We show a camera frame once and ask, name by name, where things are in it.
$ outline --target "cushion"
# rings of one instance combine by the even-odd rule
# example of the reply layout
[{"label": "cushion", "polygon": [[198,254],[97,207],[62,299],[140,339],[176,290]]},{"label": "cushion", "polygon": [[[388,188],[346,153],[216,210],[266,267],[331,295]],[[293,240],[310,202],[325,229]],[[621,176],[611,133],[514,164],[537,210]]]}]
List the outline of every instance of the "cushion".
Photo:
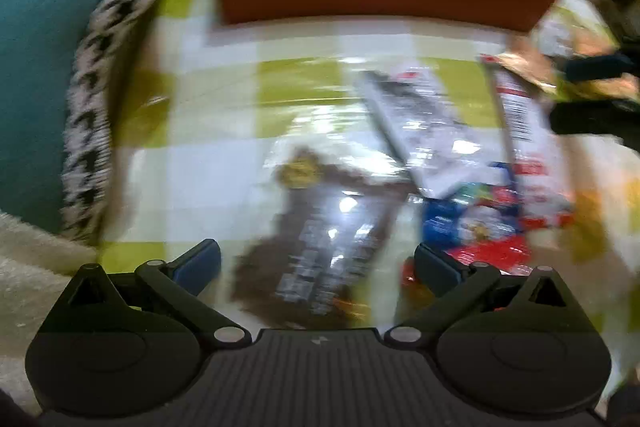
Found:
[{"label": "cushion", "polygon": [[110,174],[113,59],[154,0],[0,0],[0,208],[91,238]]}]

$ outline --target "barcode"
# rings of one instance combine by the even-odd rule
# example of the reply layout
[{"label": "barcode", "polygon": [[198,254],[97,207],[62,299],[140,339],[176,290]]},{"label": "barcode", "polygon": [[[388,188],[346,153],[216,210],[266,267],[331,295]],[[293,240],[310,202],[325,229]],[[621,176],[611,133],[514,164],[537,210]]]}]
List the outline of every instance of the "barcode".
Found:
[{"label": "barcode", "polygon": [[504,114],[511,138],[531,141],[531,131],[527,124],[527,105],[520,100],[504,101]]}]

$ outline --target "logo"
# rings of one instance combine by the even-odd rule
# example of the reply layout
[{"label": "logo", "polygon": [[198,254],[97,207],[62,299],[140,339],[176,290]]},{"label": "logo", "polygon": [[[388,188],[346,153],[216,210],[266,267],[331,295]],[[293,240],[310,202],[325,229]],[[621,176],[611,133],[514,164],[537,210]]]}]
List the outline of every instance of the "logo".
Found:
[{"label": "logo", "polygon": [[316,346],[322,346],[323,342],[329,342],[327,337],[318,337],[317,339],[311,339],[311,342],[316,344]]}]

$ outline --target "brown snack package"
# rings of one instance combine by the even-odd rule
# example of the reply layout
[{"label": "brown snack package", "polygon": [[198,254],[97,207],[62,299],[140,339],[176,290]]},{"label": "brown snack package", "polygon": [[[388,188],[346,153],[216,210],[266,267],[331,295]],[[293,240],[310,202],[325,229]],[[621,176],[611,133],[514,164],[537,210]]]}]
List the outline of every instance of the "brown snack package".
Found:
[{"label": "brown snack package", "polygon": [[275,234],[240,260],[232,298],[270,327],[348,328],[362,307],[353,303],[351,287],[367,274],[415,188],[369,184],[306,149],[279,169],[278,179],[287,187],[286,211]]},{"label": "brown snack package", "polygon": [[554,65],[540,53],[527,36],[510,36],[508,50],[496,55],[498,63],[538,86],[549,94],[556,93],[556,71]]}]

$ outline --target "black and white patterned fabric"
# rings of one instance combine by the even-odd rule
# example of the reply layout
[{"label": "black and white patterned fabric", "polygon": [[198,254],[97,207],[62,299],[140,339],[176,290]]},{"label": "black and white patterned fabric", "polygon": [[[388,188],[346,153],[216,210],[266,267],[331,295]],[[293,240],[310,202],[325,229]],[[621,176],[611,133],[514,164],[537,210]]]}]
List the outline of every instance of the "black and white patterned fabric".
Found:
[{"label": "black and white patterned fabric", "polygon": [[111,177],[108,82],[120,45],[155,0],[100,0],[74,61],[67,93],[63,235],[89,241],[106,204]]}]

